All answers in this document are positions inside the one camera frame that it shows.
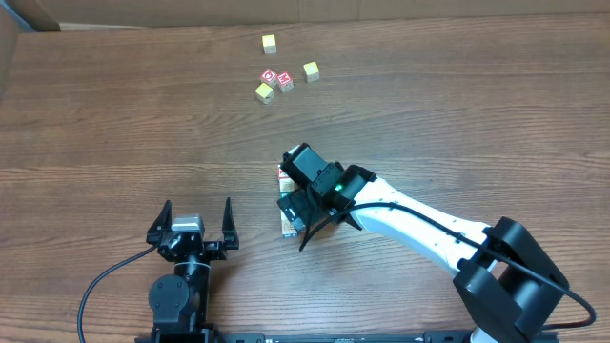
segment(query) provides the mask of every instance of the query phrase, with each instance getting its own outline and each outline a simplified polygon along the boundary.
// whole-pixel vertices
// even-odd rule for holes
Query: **cardboard box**
[[[23,29],[10,16],[9,12],[0,6],[0,100],[9,80],[9,69],[17,44],[17,36]]]
[[[185,27],[610,12],[608,0],[9,0],[35,28]]]

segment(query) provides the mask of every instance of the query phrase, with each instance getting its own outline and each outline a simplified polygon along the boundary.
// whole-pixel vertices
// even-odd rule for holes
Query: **small cube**
[[[275,44],[274,34],[263,36],[263,50],[265,51],[265,53],[277,52],[277,45]]]
[[[277,73],[272,70],[266,70],[260,75],[260,82],[266,83],[271,88],[275,87],[277,84]]]
[[[274,98],[274,89],[269,87],[267,84],[260,84],[256,89],[256,97],[263,104],[267,105],[271,102],[271,99]]]
[[[277,76],[277,82],[279,83],[279,88],[282,92],[289,91],[295,87],[293,78],[290,77],[290,74],[287,71],[284,71]]]
[[[307,82],[313,82],[320,79],[320,70],[317,68],[315,62],[308,63],[303,66],[305,69],[305,75],[307,76]]]

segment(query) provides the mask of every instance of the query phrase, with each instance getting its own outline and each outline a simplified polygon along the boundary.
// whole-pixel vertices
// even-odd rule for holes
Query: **red block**
[[[266,83],[273,88],[277,83],[277,74],[275,71],[266,70],[262,75],[260,75],[260,82]]]
[[[279,88],[282,90],[282,92],[289,91],[295,86],[293,78],[287,71],[284,71],[279,74],[277,76],[277,81],[279,82]]]

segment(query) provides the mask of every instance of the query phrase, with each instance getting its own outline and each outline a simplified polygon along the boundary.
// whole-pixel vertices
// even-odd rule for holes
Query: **block with letter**
[[[270,69],[267,69],[260,75],[260,82],[266,83],[271,88],[275,87],[277,84],[277,73]]]
[[[263,50],[265,51],[265,54],[277,52],[274,34],[263,36]]]
[[[277,76],[277,83],[282,92],[289,91],[295,87],[295,82],[287,71],[284,71]]]
[[[277,166],[277,179],[279,180],[279,197],[288,196],[291,192],[298,189],[295,181],[293,181],[286,172]],[[290,223],[290,220],[286,218],[284,212],[282,210],[279,211],[279,217],[281,221],[282,235],[284,237],[296,237],[298,235],[298,231],[295,229],[293,224]]]
[[[256,97],[263,104],[267,105],[271,102],[271,99],[274,98],[274,89],[267,84],[260,84],[256,89]]]
[[[305,69],[305,75],[307,76],[307,82],[314,82],[320,79],[320,70],[317,68],[317,63],[312,62],[303,66]]]

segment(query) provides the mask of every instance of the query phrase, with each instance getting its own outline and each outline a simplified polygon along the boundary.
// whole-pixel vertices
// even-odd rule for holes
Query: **yellow block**
[[[269,87],[269,85],[267,84],[260,84],[260,86],[258,86],[258,88],[256,89],[256,93],[262,96],[263,98],[269,96],[272,91],[274,91],[274,89]]]
[[[263,47],[272,47],[275,45],[275,35],[270,34],[263,36]]]
[[[305,69],[305,73],[308,75],[313,75],[313,74],[320,72],[320,70],[317,68],[317,64],[315,62],[308,63],[308,64],[304,65],[303,68]]]

